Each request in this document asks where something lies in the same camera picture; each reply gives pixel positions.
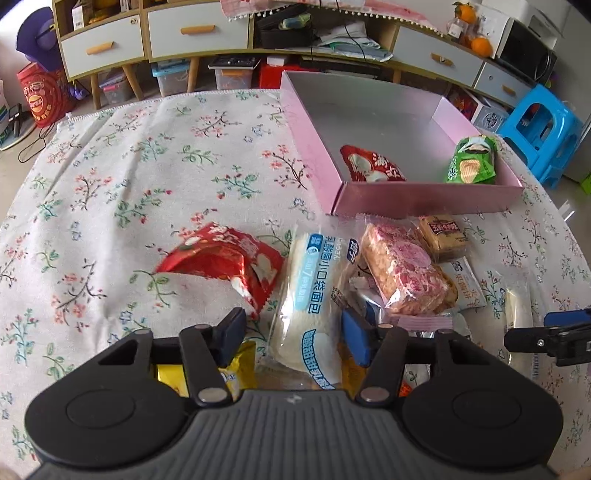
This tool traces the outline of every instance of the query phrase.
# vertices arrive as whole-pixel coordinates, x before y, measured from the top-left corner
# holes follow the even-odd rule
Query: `table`
[[[0,458],[21,475],[37,465],[23,416],[42,389],[129,331],[172,336],[249,308],[227,282],[154,274],[166,252],[215,220],[287,256],[296,225],[321,221],[277,95],[179,95],[79,117],[60,124],[39,155],[0,228]],[[530,273],[538,322],[585,307],[591,292],[570,229],[521,160],[503,151],[523,197],[511,211],[458,218],[489,303],[466,317],[494,354],[503,327],[494,271]],[[249,323],[259,354],[277,297]],[[568,471],[589,463],[586,367],[542,358],[537,381],[564,410],[551,464]]]

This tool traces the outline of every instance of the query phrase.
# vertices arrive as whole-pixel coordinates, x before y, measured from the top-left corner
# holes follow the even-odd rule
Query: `cabinet leg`
[[[98,73],[93,73],[90,75],[90,91],[92,92],[92,101],[95,104],[95,110],[100,110],[100,87]]]
[[[400,83],[402,80],[402,70],[395,69],[392,75],[392,83]]]
[[[131,89],[134,91],[136,98],[138,100],[143,100],[144,93],[139,86],[138,79],[135,77],[133,65],[123,65],[123,71],[125,72],[125,76],[127,77],[127,80],[129,81]]]
[[[189,83],[187,85],[187,93],[191,93],[197,86],[197,71],[199,70],[199,57],[191,57],[189,65]]]

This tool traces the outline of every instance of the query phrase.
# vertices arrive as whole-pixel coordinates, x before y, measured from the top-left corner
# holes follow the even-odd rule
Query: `blue label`
[[[313,280],[316,274],[316,267],[320,259],[320,248],[322,247],[322,235],[315,233],[310,235],[306,253],[304,254],[304,265],[300,272],[300,278],[295,288],[294,308],[299,311],[306,311],[310,300]]]
[[[358,254],[359,244],[357,243],[357,240],[349,240],[349,248],[347,249],[347,260],[349,260],[351,263],[355,263],[355,259],[357,258]]]
[[[322,370],[318,366],[316,361],[316,353],[314,351],[314,334],[316,329],[308,330],[301,337],[301,358],[304,361],[304,365],[308,369],[308,373],[314,379],[314,381],[323,390],[334,390],[334,386],[324,377]]]

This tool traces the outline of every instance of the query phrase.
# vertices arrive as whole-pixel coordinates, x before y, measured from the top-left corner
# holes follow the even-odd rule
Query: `black bag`
[[[309,47],[314,40],[314,31],[310,25],[296,30],[279,30],[279,24],[286,18],[297,17],[306,13],[304,4],[290,5],[278,12],[256,21],[262,48]]]

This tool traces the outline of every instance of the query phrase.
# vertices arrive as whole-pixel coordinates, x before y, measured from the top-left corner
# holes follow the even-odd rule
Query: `pink box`
[[[281,104],[326,213],[501,212],[523,191],[499,155],[496,185],[442,183],[456,144],[480,132],[440,95],[347,75],[284,72]],[[384,155],[408,181],[352,181],[340,154],[346,144]]]

